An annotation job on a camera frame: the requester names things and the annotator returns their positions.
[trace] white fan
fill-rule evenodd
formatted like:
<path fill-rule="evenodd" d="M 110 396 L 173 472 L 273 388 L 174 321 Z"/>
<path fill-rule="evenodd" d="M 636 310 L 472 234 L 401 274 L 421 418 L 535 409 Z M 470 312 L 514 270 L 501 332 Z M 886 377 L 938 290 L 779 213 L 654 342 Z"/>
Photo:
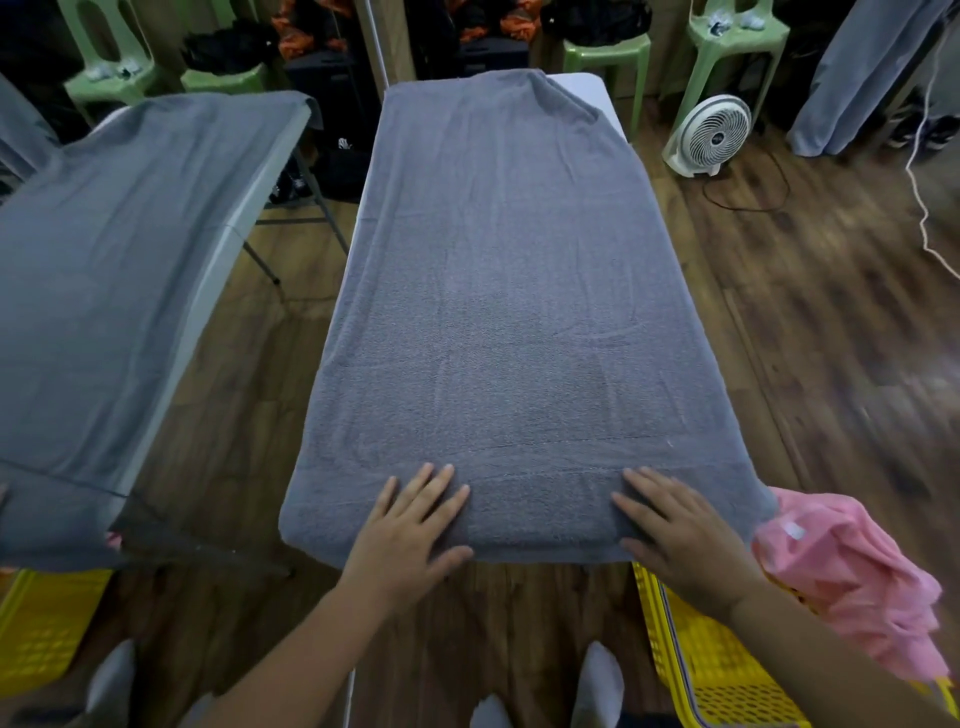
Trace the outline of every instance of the white fan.
<path fill-rule="evenodd" d="M 735 155 L 753 124 L 750 108 L 736 96 L 722 94 L 701 101 L 670 135 L 663 161 L 678 175 L 711 177 Z"/>

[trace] pink cloth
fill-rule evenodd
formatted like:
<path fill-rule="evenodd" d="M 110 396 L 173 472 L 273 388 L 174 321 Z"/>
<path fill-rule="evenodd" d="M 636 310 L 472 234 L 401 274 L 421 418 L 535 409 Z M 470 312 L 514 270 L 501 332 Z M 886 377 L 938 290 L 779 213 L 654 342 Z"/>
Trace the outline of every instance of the pink cloth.
<path fill-rule="evenodd" d="M 910 563 L 858 501 L 771 488 L 780 514 L 756 532 L 764 570 L 802 594 L 841 637 L 904 680 L 949 674 L 930 639 L 940 584 Z"/>

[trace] green plastic chair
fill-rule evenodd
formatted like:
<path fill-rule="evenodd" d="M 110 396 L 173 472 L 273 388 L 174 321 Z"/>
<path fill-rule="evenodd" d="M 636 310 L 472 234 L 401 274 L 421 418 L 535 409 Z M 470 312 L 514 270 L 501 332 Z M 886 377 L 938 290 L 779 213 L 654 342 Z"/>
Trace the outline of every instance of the green plastic chair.
<path fill-rule="evenodd" d="M 697 62 L 694 64 L 693 73 L 690 74 L 690 79 L 686 83 L 686 92 L 680 103 L 680 110 L 677 111 L 677 119 L 673 124 L 674 129 L 700 103 L 700 97 L 707 85 L 710 71 L 713 70 L 713 66 L 720 59 L 747 53 L 769 53 L 773 58 L 767 68 L 753 109 L 753 119 L 756 122 L 760 107 L 763 106 L 763 100 L 770 88 L 770 82 L 773 81 L 777 66 L 780 64 L 780 56 L 783 55 L 783 47 L 786 45 L 786 37 L 790 35 L 790 29 L 774 17 L 773 0 L 757 0 L 756 5 L 746 11 L 752 12 L 763 20 L 764 28 L 759 31 L 740 26 L 740 19 L 745 13 L 736 12 L 735 5 L 735 0 L 707 0 L 707 6 L 704 8 L 702 15 L 690 16 L 686 33 L 696 46 Z M 709 18 L 717 11 L 727 12 L 733 17 L 732 27 L 721 36 L 711 35 L 709 28 Z"/>
<path fill-rule="evenodd" d="M 120 3 L 127 0 L 58 0 L 58 2 L 66 27 L 70 30 L 70 35 L 73 36 L 80 49 L 80 55 L 84 59 L 84 70 L 67 81 L 63 88 L 66 89 L 67 96 L 87 124 L 93 126 L 93 119 L 85 108 L 87 104 L 118 102 L 124 106 L 132 106 L 143 101 L 148 91 L 164 84 L 162 70 L 154 63 L 150 49 L 141 45 L 120 12 Z M 109 61 L 97 52 L 90 33 L 80 18 L 81 2 L 92 3 L 104 14 L 110 34 L 113 35 L 113 41 L 120 51 L 120 61 Z M 137 20 L 133 6 L 129 2 L 127 2 L 127 8 L 133 22 L 137 24 L 137 30 L 140 30 L 140 21 Z M 141 70 L 129 78 L 123 78 L 120 76 L 120 68 L 123 61 L 127 60 L 136 61 Z M 114 75 L 93 81 L 87 73 L 95 66 L 108 66 L 113 70 Z"/>
<path fill-rule="evenodd" d="M 178 0 L 177 9 L 180 13 L 180 19 L 183 25 L 190 28 L 190 9 L 195 0 Z M 209 0 L 213 13 L 217 18 L 217 25 L 220 28 L 229 28 L 236 20 L 236 14 L 229 0 Z M 256 19 L 256 6 L 251 0 L 250 9 L 253 18 Z M 267 90 L 267 66 L 259 63 L 256 67 L 243 73 L 233 73 L 228 76 L 218 76 L 215 73 L 206 71 L 195 71 L 188 68 L 180 76 L 180 82 L 184 90 L 188 92 L 212 92 L 212 93 L 262 93 Z"/>
<path fill-rule="evenodd" d="M 647 66 L 650 64 L 650 38 L 642 36 L 621 40 L 615 45 L 591 47 L 574 45 L 564 41 L 564 73 L 582 71 L 588 67 L 604 67 L 604 82 L 613 98 L 616 85 L 616 70 L 621 65 L 636 65 L 636 89 L 634 90 L 634 113 L 630 118 L 630 138 L 636 134 L 640 121 L 640 106 L 643 103 L 643 87 L 647 82 Z"/>

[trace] yellow basket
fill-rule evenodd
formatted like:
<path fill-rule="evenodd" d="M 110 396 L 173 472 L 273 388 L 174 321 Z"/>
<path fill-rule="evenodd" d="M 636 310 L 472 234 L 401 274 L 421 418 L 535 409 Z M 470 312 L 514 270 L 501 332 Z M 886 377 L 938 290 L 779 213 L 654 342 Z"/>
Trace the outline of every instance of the yellow basket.
<path fill-rule="evenodd" d="M 670 592 L 652 573 L 634 564 L 650 649 L 660 680 L 670 689 L 684 728 L 780 725 L 810 728 L 804 714 L 786 696 L 733 632 L 704 617 Z M 950 681 L 924 684 L 952 716 L 956 703 Z"/>
<path fill-rule="evenodd" d="M 0 602 L 0 697 L 59 678 L 84 638 L 111 571 L 8 576 Z"/>

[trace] backpack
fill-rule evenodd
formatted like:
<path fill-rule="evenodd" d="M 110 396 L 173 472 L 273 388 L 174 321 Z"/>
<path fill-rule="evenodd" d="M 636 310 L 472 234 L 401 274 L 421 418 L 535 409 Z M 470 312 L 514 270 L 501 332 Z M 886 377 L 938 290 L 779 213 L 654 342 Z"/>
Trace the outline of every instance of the backpack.
<path fill-rule="evenodd" d="M 554 0 L 540 14 L 543 30 L 576 45 L 614 45 L 650 30 L 646 0 Z"/>
<path fill-rule="evenodd" d="M 188 35 L 181 52 L 187 68 L 228 76 L 269 63 L 276 56 L 278 40 L 270 26 L 238 18 L 231 28 Z"/>

